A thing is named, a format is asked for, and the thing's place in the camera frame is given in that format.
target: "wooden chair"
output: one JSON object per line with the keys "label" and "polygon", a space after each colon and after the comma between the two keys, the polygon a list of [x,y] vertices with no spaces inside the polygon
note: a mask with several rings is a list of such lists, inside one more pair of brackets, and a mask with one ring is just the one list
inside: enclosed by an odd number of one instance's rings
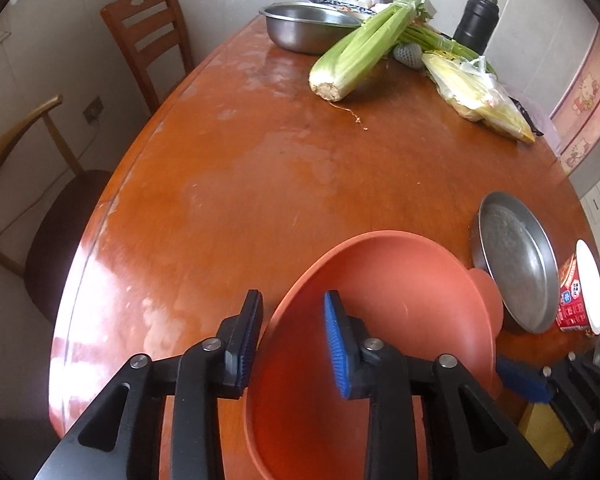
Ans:
{"label": "wooden chair", "polygon": [[[128,27],[123,24],[124,20],[161,3],[166,3],[167,8]],[[177,45],[182,55],[185,76],[194,68],[187,25],[178,0],[118,0],[103,7],[100,15],[125,56],[149,110],[154,114],[160,107],[160,100],[149,78],[147,67]],[[136,49],[138,41],[170,23],[173,24],[173,30],[152,41],[142,50]]]}
{"label": "wooden chair", "polygon": [[53,97],[0,137],[1,167],[27,130],[42,118],[62,158],[75,174],[46,213],[24,266],[0,252],[0,265],[24,279],[33,303],[51,322],[56,320],[64,282],[82,232],[111,176],[108,171],[85,171],[80,166],[49,116],[61,104],[61,95]]}

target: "plastic bag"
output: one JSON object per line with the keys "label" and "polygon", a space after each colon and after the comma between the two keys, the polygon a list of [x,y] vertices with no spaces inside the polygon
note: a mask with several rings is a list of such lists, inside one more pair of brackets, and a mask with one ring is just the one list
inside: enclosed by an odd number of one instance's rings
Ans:
{"label": "plastic bag", "polygon": [[531,120],[534,122],[536,127],[544,134],[544,140],[552,149],[552,152],[554,152],[555,156],[560,158],[560,135],[558,134],[558,130],[555,129],[555,125],[550,119],[549,114],[544,111],[544,108],[542,108],[542,105],[540,105],[538,102],[533,101],[533,99],[531,99],[526,94],[522,93],[517,88],[506,85],[504,83],[500,84],[505,89],[509,97],[511,97],[512,99],[517,99],[518,101],[520,101],[520,104],[522,104],[526,108],[526,111],[531,117]]}
{"label": "plastic bag", "polygon": [[535,142],[525,118],[493,74],[484,56],[468,62],[444,52],[425,52],[422,61],[438,93],[465,119],[484,121],[492,130],[523,142]]}

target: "food package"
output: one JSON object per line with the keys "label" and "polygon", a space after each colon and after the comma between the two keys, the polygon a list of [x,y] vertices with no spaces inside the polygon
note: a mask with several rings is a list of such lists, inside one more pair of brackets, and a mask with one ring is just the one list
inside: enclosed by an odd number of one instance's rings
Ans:
{"label": "food package", "polygon": [[523,142],[535,142],[525,118],[496,77],[486,71],[484,56],[468,62],[448,52],[425,52],[422,61],[438,93],[465,119],[484,121],[492,130]]}

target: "plate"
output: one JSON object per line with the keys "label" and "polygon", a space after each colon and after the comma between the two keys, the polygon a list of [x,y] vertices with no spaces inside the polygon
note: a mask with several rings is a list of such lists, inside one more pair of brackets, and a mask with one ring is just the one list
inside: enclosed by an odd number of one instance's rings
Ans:
{"label": "plate", "polygon": [[335,7],[338,10],[344,10],[349,12],[359,12],[360,14],[375,14],[371,9],[365,9],[354,4],[346,4],[345,2],[339,2],[338,0],[309,0],[312,4],[328,5]]}
{"label": "plate", "polygon": [[517,198],[494,191],[480,204],[472,227],[474,265],[498,285],[505,327],[539,334],[554,323],[560,301],[558,267],[540,222]]}

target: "blue and white plate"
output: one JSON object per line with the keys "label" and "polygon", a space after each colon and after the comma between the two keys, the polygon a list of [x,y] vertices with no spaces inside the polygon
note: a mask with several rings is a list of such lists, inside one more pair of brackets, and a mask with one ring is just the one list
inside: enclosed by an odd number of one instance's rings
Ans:
{"label": "blue and white plate", "polygon": [[349,12],[359,12],[360,14],[375,14],[371,9],[365,9],[354,4],[346,4],[337,0],[309,0],[312,4],[328,5],[338,10],[348,10]]}

